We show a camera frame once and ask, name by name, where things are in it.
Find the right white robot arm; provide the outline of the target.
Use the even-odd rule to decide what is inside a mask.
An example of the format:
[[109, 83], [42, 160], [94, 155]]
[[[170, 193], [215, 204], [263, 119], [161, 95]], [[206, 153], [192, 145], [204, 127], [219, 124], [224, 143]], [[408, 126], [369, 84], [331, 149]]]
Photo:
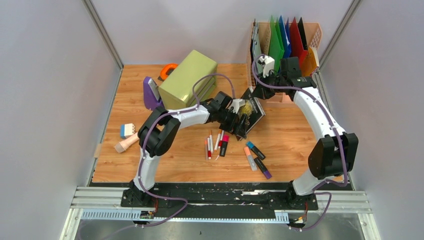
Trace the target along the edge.
[[286, 204], [298, 209], [305, 203], [305, 196], [322, 185], [348, 184], [348, 172], [353, 169], [359, 140], [355, 133], [347, 133], [336, 122], [312, 77], [302, 76], [298, 57], [281, 59], [280, 71], [275, 71], [274, 65], [275, 60], [265, 54], [253, 60], [254, 95], [267, 100], [275, 93], [285, 93], [302, 111], [317, 140], [308, 157], [308, 169], [293, 180], [293, 190], [285, 195]]

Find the blue plastic folder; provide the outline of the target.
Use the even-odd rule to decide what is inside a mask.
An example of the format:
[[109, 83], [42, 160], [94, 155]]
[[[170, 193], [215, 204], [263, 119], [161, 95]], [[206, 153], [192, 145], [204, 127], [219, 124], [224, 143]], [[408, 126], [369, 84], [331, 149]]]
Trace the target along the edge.
[[288, 21], [284, 21], [285, 19], [281, 15], [278, 19], [278, 24], [280, 28], [281, 41], [284, 48], [283, 58], [289, 58], [292, 53], [292, 46], [290, 40], [290, 25]]

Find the red plastic folder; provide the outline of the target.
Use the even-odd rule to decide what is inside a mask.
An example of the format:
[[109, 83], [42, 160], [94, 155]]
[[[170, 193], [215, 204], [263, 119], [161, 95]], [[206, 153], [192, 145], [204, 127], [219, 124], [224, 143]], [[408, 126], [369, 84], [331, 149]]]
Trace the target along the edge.
[[291, 57], [298, 57], [299, 65], [302, 66], [307, 54], [308, 44], [306, 40], [305, 27], [303, 19], [297, 20], [295, 17], [289, 27], [290, 43], [291, 43]]

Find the green plastic folder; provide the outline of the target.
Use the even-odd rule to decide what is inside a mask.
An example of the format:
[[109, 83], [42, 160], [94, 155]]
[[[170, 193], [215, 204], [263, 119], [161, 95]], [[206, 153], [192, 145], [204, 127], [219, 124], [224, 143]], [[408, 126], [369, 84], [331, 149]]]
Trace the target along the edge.
[[280, 70], [281, 59], [284, 56], [285, 49], [283, 46], [280, 25], [273, 16], [270, 17], [269, 26], [271, 37], [269, 42], [268, 55], [274, 59], [274, 70], [278, 72]]

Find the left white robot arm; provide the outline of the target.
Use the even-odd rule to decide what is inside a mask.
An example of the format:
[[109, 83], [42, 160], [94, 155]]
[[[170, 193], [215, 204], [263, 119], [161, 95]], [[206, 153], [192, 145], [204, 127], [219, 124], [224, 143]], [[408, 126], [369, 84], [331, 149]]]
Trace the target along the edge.
[[217, 122], [224, 132], [245, 139], [247, 114], [239, 111], [246, 103], [244, 99], [232, 98], [220, 91], [215, 98], [197, 102], [192, 107], [166, 110], [160, 106], [153, 110], [137, 133], [141, 155], [133, 179], [137, 188], [135, 202], [142, 207], [152, 203], [150, 189], [155, 184], [160, 159], [172, 146], [179, 130]]

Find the grey clipboard with papers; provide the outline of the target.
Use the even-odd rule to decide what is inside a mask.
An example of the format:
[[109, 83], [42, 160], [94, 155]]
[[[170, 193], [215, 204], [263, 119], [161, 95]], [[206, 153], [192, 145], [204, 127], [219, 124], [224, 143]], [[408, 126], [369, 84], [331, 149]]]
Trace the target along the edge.
[[256, 19], [254, 19], [252, 24], [252, 33], [251, 33], [249, 49], [250, 49], [251, 63], [253, 63], [254, 60], [263, 53], [261, 49], [260, 37], [259, 37], [259, 24]]

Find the black paperback book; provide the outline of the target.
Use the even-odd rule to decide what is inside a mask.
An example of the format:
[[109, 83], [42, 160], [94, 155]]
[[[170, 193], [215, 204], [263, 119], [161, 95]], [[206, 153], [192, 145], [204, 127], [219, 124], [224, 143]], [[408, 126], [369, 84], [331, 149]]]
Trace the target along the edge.
[[245, 100], [245, 104], [238, 110], [238, 115], [242, 117], [246, 115], [244, 129], [248, 134], [253, 127], [264, 117], [265, 111], [258, 98], [253, 96], [253, 87], [248, 87], [241, 96], [241, 99]]

